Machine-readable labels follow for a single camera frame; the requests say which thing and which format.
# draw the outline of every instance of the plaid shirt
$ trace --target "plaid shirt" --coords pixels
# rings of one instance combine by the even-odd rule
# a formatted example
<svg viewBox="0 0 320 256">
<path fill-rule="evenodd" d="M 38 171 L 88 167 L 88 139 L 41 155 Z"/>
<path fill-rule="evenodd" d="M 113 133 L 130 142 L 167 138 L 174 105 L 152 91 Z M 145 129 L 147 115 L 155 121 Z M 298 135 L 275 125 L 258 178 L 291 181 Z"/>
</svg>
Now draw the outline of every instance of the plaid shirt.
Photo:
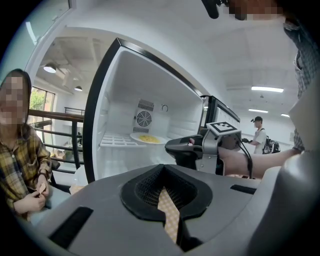
<svg viewBox="0 0 320 256">
<path fill-rule="evenodd" d="M 307 90 L 312 79 L 320 69 L 320 53 L 317 44 L 312 40 L 303 26 L 297 26 L 289 21 L 284 23 L 284 32 L 295 43 L 298 53 L 294 60 L 295 76 L 298 82 L 298 99 Z M 304 144 L 294 130 L 294 149 L 304 151 Z"/>
<path fill-rule="evenodd" d="M 25 124 L 20 127 L 17 142 L 10 150 L 0 139 L 0 186 L 9 207 L 23 199 L 29 190 L 36 190 L 40 170 L 51 175 L 50 153 L 36 131 Z"/>
</svg>

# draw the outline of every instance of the white plate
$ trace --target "white plate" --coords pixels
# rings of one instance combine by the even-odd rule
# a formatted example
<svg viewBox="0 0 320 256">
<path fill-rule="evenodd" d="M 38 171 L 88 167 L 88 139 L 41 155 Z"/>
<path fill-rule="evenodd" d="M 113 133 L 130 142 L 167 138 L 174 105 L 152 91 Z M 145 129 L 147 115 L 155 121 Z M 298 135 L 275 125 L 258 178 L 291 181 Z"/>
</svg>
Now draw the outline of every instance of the white plate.
<svg viewBox="0 0 320 256">
<path fill-rule="evenodd" d="M 148 136 L 152 136 L 152 137 L 155 137 L 157 138 L 160 142 L 159 143 L 155 143 L 155 142 L 146 142 L 146 141 L 143 141 L 141 139 L 139 139 L 139 137 L 141 135 L 148 135 Z M 138 141 L 138 142 L 142 142 L 142 143 L 145 143 L 145 144 L 151 144 L 151 145 L 164 145 L 168 142 L 167 139 L 163 138 L 163 137 L 160 137 L 160 136 L 155 136 L 153 134 L 149 134 L 149 133 L 143 133 L 143 132 L 133 132 L 130 134 L 130 137 L 132 139 L 134 139 L 135 141 Z"/>
</svg>

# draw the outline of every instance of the woman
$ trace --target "woman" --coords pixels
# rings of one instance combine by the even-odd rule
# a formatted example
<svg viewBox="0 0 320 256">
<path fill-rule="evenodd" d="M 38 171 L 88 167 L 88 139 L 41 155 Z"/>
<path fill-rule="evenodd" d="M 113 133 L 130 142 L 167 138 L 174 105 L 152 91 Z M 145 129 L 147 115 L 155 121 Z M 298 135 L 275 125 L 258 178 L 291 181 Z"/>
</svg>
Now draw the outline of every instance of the woman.
<svg viewBox="0 0 320 256">
<path fill-rule="evenodd" d="M 21 69 L 11 71 L 0 87 L 0 186 L 12 212 L 36 225 L 70 195 L 48 184 L 50 153 L 26 124 L 31 89 Z"/>
</svg>

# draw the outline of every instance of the railing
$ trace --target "railing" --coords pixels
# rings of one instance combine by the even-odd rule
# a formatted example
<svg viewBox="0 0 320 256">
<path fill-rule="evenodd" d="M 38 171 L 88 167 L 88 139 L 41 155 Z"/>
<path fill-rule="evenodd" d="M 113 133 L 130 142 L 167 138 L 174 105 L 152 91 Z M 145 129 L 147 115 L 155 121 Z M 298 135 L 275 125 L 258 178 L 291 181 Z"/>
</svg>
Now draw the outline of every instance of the railing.
<svg viewBox="0 0 320 256">
<path fill-rule="evenodd" d="M 71 137 L 72 138 L 72 148 L 67 147 L 67 146 L 51 145 L 51 144 L 47 144 L 47 143 L 44 143 L 44 145 L 48 148 L 73 151 L 74 160 L 66 160 L 66 159 L 51 157 L 52 160 L 56 160 L 58 162 L 63 162 L 63 163 L 75 164 L 76 169 L 80 168 L 80 165 L 84 165 L 83 161 L 79 161 L 79 152 L 82 152 L 83 150 L 78 148 L 78 142 L 77 142 L 77 138 L 82 138 L 82 135 L 77 134 L 77 123 L 84 122 L 83 115 L 67 114 L 67 113 L 59 113 L 59 112 L 47 112 L 47 111 L 30 109 L 29 116 L 50 118 L 50 119 L 63 120 L 63 121 L 71 121 L 72 122 L 71 134 L 65 133 L 65 132 L 42 129 L 45 125 L 51 124 L 51 120 L 46 120 L 43 122 L 35 123 L 34 129 L 36 131 L 40 131 L 42 133 Z M 74 171 L 67 171 L 67 170 L 56 170 L 56 171 L 62 172 L 62 173 L 75 173 Z"/>
<path fill-rule="evenodd" d="M 84 116 L 85 115 L 85 110 L 84 109 L 78 109 L 78 108 L 72 108 L 72 107 L 65 107 L 66 114 L 72 114 L 72 115 L 80 115 Z"/>
</svg>

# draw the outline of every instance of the yellow plaid shirt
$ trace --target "yellow plaid shirt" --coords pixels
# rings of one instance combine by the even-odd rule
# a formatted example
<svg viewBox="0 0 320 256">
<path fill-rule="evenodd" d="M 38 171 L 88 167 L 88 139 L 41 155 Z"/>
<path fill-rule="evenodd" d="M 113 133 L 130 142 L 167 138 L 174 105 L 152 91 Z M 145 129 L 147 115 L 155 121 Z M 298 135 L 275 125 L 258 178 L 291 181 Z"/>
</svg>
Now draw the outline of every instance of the yellow plaid shirt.
<svg viewBox="0 0 320 256">
<path fill-rule="evenodd" d="M 0 139 L 0 186 L 9 207 L 23 199 L 29 190 L 36 190 L 40 170 L 51 176 L 50 153 L 46 150 L 36 131 L 24 124 L 19 129 L 18 140 L 10 150 Z"/>
</svg>

